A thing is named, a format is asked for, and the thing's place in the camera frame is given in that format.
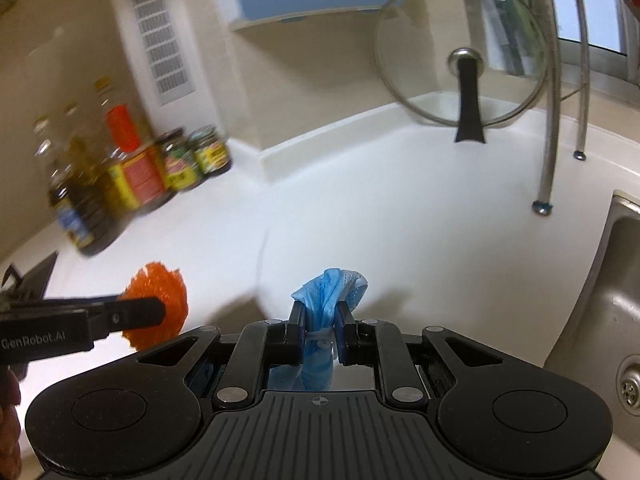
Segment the left hand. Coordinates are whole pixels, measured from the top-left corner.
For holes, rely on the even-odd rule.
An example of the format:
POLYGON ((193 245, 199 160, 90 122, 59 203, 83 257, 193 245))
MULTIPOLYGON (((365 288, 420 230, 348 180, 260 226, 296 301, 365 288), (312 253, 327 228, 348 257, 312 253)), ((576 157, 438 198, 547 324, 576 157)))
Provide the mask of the left hand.
POLYGON ((21 403, 21 390, 17 378, 7 367, 1 369, 1 425, 0 470, 1 478, 14 480, 22 472, 20 448, 21 425, 16 408, 21 403))

